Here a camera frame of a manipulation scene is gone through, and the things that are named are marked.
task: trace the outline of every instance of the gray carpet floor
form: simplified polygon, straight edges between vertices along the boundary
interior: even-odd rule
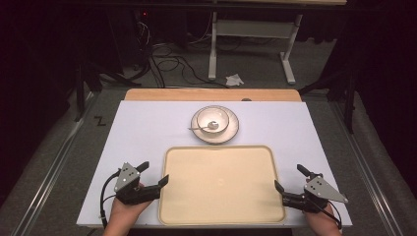
[[[246,38],[237,49],[233,42],[220,42],[223,50],[218,52],[217,82],[225,84],[226,76],[239,74],[244,81],[242,89],[299,89],[315,81],[326,63],[333,43],[314,44],[312,41],[296,42],[290,57],[292,69],[297,81],[289,86],[285,79],[278,54],[285,47],[285,42],[275,40],[270,43]],[[179,49],[170,45],[172,53],[187,58],[190,65],[201,78],[208,74],[209,50],[204,43],[197,47]],[[155,51],[155,55],[164,55],[166,47]],[[165,62],[160,67],[168,87],[202,87],[218,88],[215,85],[190,85],[198,83],[191,70],[184,74],[180,68],[174,68],[174,62]],[[132,73],[129,68],[126,74]],[[139,79],[144,88],[156,88],[151,73]],[[89,182],[99,161],[112,121],[119,102],[124,98],[127,88],[104,83],[104,90],[95,93],[89,100],[89,111],[85,114],[83,124],[74,122],[76,107],[74,98],[70,110],[55,124],[47,137],[34,154],[24,174],[15,186],[6,203],[0,209],[0,235],[10,235],[18,227],[22,218],[48,174],[61,147],[72,131],[79,130],[72,141],[63,168],[53,181],[52,191],[46,196],[41,211],[29,226],[27,235],[100,235],[101,229],[91,229],[76,225]],[[335,176],[340,192],[349,198],[347,206],[353,226],[343,230],[344,235],[395,235],[387,230],[384,220],[371,197],[372,189],[367,184],[366,176],[361,171],[357,160],[358,149],[352,145],[352,139],[365,157],[372,176],[384,193],[385,200],[396,219],[402,235],[417,235],[416,200],[404,183],[398,170],[392,164],[384,146],[381,144],[360,97],[356,96],[353,129],[355,134],[346,133],[340,123],[337,112],[342,103],[331,103],[326,100],[325,90],[314,90],[302,98],[307,102],[322,146],[328,157],[330,168]],[[96,116],[101,116],[105,126],[97,126]],[[196,235],[194,231],[146,230],[142,235]],[[279,230],[245,230],[224,231],[221,235],[279,235]],[[308,228],[292,230],[296,236],[314,235]]]

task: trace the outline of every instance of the white tabletop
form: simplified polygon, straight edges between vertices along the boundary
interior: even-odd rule
[[[121,101],[106,145],[95,170],[77,224],[100,227],[99,199],[105,180],[124,162],[138,166],[149,161],[141,182],[154,185],[162,177],[163,160],[172,147],[206,146],[187,128],[200,108],[222,105],[239,119],[239,132],[225,146],[263,145],[275,159],[280,183],[286,192],[301,194],[305,177],[296,168],[323,173],[337,189],[307,105],[290,101]],[[114,195],[114,179],[105,196]],[[105,203],[107,217],[112,200]],[[344,204],[335,203],[343,226],[352,222]],[[274,225],[235,225],[229,227],[301,227],[307,223],[300,210],[287,208],[286,219]],[[158,220],[158,200],[145,210],[136,227],[166,227]]]

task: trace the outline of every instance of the beige tray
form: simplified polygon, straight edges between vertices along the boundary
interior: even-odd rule
[[[277,223],[285,217],[268,147],[173,147],[165,156],[166,174],[163,224]]]

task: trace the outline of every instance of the table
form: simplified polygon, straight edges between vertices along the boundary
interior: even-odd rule
[[[280,3],[280,4],[301,4],[301,5],[345,5],[346,0],[233,0],[228,2],[255,2],[255,3]],[[298,14],[294,22],[254,22],[254,21],[230,21],[218,20],[217,12],[212,13],[211,24],[211,51],[208,63],[208,78],[215,80],[217,53],[216,39],[218,35],[233,36],[254,36],[254,37],[274,37],[286,38],[288,44],[285,52],[280,52],[280,60],[284,69],[285,77],[290,85],[295,84],[294,74],[288,61],[295,37],[300,28],[303,15]]]
[[[127,92],[120,103],[102,156],[95,170],[77,224],[100,227],[99,194],[104,181],[123,162],[136,166],[148,160],[150,168],[142,175],[145,185],[155,184],[162,175],[165,152],[172,147],[204,146],[203,141],[186,129],[192,115],[206,105],[223,105],[234,111],[240,122],[236,137],[226,143],[236,145],[265,145],[272,149],[281,184],[287,192],[303,192],[305,177],[298,172],[301,163],[312,171],[321,172],[337,188],[308,108],[292,89],[204,89],[204,88],[139,88]],[[259,119],[263,126],[257,126]],[[110,182],[105,196],[114,194]],[[158,201],[141,215],[135,227],[163,226],[157,216]],[[352,225],[345,205],[335,203],[344,226]],[[105,203],[110,213],[111,201]],[[227,227],[306,226],[301,211],[288,208],[284,221],[276,224],[228,225]]]

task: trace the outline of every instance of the silver spoon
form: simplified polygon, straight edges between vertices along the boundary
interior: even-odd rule
[[[211,121],[211,122],[208,122],[208,125],[206,127],[188,128],[188,129],[189,130],[203,130],[203,129],[206,129],[206,128],[209,128],[211,130],[215,130],[215,129],[218,128],[218,123],[215,122],[215,121]]]

